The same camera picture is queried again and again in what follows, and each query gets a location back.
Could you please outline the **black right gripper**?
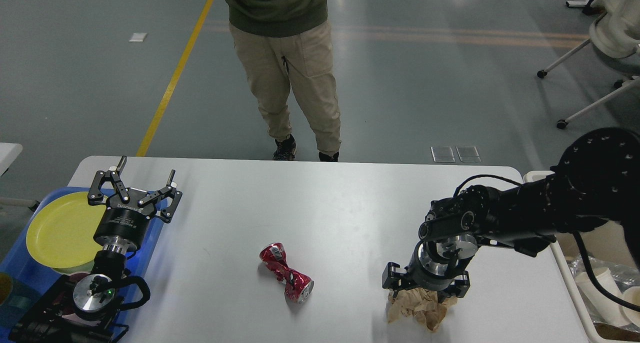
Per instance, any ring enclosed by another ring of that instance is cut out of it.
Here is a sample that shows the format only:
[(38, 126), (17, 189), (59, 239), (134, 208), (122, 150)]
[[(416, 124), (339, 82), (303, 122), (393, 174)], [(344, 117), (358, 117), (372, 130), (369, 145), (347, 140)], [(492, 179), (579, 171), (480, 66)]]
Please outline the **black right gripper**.
[(424, 288), (438, 292), (438, 302), (464, 298), (471, 287), (468, 256), (463, 240), (419, 242), (414, 247), (409, 263), (404, 268), (388, 262), (382, 272), (382, 288), (397, 298), (401, 291)]

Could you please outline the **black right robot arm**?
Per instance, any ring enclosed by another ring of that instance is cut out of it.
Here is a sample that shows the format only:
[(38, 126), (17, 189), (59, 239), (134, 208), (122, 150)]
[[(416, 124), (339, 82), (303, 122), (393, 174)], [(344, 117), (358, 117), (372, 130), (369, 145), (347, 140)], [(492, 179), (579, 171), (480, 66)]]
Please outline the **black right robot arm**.
[(470, 288), (467, 266), (479, 247), (511, 248), (536, 257), (557, 233), (574, 237), (588, 279), (605, 298), (624, 308), (639, 306), (608, 291), (595, 277), (583, 232), (606, 222), (621, 225), (624, 241), (639, 263), (639, 134), (599, 128), (574, 141), (543, 179), (514, 188), (470, 185), (466, 179), (452, 197), (430, 202), (418, 229), (418, 243), (404, 271), (386, 264), (382, 288), (434, 291), (439, 302), (462, 298)]

